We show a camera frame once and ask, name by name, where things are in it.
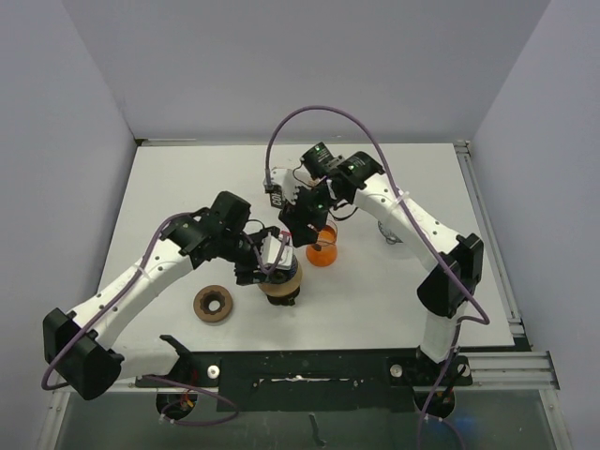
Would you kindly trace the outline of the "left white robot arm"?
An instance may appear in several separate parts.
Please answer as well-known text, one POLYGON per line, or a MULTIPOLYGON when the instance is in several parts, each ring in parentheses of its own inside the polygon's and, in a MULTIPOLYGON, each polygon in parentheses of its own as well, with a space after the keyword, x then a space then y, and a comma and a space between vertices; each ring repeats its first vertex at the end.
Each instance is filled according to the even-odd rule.
POLYGON ((83 399, 104 394, 124 369, 134 375, 159 375, 166 383, 185 382, 191 363, 177 350, 151 354, 141 362, 113 344, 133 319, 180 278, 203 263, 221 259, 234 265, 241 286, 268 281, 292 264, 290 237, 276 226, 247 234, 250 205, 221 191, 209 207, 167 217, 154 231, 141 258, 92 298, 69 312, 56 307, 42 321, 43 354, 48 364, 41 380, 46 391, 53 373, 59 388, 83 399))

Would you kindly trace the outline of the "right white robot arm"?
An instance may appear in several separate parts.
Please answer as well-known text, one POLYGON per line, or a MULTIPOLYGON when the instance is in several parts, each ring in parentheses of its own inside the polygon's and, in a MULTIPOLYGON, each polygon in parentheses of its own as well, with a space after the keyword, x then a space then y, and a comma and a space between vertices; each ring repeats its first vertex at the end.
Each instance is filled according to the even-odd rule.
POLYGON ((278 218, 291 232, 293 245, 316 243, 328 213, 345 204, 369 214, 405 244, 427 271, 416 290, 427 310, 417 370, 424 381, 439 383, 451 371, 448 356, 458 340, 457 328, 482 277, 482 239, 443 225, 396 187, 384 166, 363 151, 334 157, 318 143, 300 162, 307 174, 268 169, 264 181, 267 193, 280 196, 278 218))

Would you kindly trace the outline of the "light wooden ring holder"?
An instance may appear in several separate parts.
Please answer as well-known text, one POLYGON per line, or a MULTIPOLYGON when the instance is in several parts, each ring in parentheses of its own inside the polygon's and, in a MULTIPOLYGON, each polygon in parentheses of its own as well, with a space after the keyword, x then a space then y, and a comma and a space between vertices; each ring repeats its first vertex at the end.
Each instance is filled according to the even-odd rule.
POLYGON ((269 283, 259 284, 259 289, 266 295, 284 295, 295 291, 296 289, 301 290, 301 283, 303 279, 303 269, 298 266, 298 270, 294 278, 286 283, 275 285, 269 283))

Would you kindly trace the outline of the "dark green glass dripper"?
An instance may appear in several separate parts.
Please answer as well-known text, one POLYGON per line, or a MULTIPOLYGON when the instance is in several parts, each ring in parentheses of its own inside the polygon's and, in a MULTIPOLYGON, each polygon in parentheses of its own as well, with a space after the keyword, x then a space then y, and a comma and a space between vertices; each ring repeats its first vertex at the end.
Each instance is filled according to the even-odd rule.
POLYGON ((266 295, 268 302, 273 306, 278 307, 293 307, 296 303, 296 298, 300 293, 300 289, 293 292, 288 292, 284 295, 266 295))

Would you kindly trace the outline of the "blue glass dripper cone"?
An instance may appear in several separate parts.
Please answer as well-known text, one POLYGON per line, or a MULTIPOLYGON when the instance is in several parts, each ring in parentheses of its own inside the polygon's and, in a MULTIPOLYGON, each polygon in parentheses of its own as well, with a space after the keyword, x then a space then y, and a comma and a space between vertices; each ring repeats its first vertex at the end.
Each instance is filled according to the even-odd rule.
POLYGON ((267 279, 269 284, 283 284, 294 278, 297 273, 299 263, 295 256, 292 257, 292 265, 289 269, 277 268, 267 279))

